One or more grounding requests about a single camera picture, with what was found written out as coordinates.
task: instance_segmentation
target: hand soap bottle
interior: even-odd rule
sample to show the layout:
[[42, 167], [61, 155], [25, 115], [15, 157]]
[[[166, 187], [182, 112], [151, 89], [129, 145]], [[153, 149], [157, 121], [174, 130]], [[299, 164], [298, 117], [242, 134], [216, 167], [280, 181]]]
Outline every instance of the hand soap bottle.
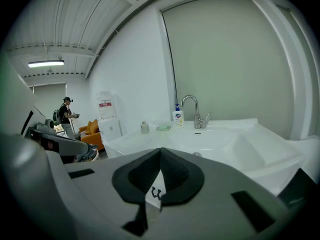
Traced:
[[173, 117], [173, 125], [175, 128], [183, 128], [184, 127], [184, 112], [180, 110], [179, 104], [175, 104], [175, 111], [172, 112]]
[[148, 134], [149, 133], [149, 125], [146, 123], [146, 121], [143, 121], [141, 124], [141, 133], [142, 134]]

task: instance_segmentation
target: faucet handle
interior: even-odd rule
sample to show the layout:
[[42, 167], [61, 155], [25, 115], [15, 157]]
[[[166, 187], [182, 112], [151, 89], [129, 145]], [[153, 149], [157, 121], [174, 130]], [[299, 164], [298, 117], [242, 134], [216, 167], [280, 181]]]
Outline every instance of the faucet handle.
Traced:
[[205, 120], [199, 119], [199, 121], [200, 121], [200, 127], [201, 127], [201, 128], [206, 128], [206, 127], [207, 127], [207, 124], [208, 124], [208, 122], [209, 122], [209, 120], [210, 120], [210, 116], [211, 116], [211, 113], [209, 113], [209, 114], [206, 116]]

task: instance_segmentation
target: white sink basin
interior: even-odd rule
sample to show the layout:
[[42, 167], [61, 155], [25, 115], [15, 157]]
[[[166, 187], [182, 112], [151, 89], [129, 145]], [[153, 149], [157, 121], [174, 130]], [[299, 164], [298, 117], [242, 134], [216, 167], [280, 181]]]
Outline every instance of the white sink basin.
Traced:
[[275, 195], [286, 186], [303, 160], [297, 149], [259, 125], [255, 118], [210, 121], [205, 129], [194, 129], [193, 121], [186, 121], [184, 128], [169, 131], [157, 131], [156, 127], [151, 124], [148, 134], [137, 130], [109, 142], [108, 157], [161, 147], [190, 154], [197, 152], [204, 159], [238, 169]]

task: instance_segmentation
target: chrome faucet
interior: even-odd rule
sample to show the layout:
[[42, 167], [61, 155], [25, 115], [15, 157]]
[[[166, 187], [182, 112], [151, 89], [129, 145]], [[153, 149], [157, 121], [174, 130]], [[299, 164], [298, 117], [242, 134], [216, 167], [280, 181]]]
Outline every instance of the chrome faucet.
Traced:
[[198, 100], [195, 96], [193, 96], [193, 95], [185, 96], [181, 101], [181, 107], [183, 107], [185, 105], [185, 102], [187, 99], [193, 99], [193, 101], [195, 103], [194, 128], [196, 128], [196, 129], [206, 128], [211, 114], [209, 113], [206, 116], [205, 120], [200, 119]]

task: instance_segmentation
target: drain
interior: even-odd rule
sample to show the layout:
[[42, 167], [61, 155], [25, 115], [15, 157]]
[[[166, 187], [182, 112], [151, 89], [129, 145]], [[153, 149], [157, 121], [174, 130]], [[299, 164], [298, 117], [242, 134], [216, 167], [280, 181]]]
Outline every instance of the drain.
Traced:
[[201, 157], [202, 158], [202, 154], [200, 154], [199, 152], [194, 152], [194, 153], [192, 153], [192, 155], [195, 155], [197, 157]]

